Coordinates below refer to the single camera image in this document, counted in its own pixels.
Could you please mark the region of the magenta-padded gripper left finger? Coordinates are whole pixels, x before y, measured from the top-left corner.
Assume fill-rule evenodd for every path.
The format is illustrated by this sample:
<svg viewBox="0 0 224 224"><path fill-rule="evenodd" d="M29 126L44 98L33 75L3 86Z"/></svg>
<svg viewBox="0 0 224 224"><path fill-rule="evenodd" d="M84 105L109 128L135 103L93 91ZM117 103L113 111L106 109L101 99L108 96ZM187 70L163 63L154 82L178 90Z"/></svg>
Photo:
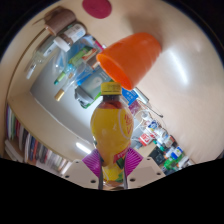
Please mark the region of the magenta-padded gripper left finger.
<svg viewBox="0 0 224 224"><path fill-rule="evenodd" d="M102 190L103 172L98 151L93 150L82 160L74 160L63 177L81 187Z"/></svg>

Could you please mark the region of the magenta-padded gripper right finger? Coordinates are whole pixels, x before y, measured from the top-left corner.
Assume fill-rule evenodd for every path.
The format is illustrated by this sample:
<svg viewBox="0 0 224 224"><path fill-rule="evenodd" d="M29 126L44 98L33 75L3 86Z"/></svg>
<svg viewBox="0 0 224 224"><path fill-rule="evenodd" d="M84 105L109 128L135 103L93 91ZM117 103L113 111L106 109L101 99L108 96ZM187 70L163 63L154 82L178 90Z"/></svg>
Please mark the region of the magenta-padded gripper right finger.
<svg viewBox="0 0 224 224"><path fill-rule="evenodd" d="M152 183L165 174L151 157L143 157L130 148L124 161L124 188L135 189Z"/></svg>

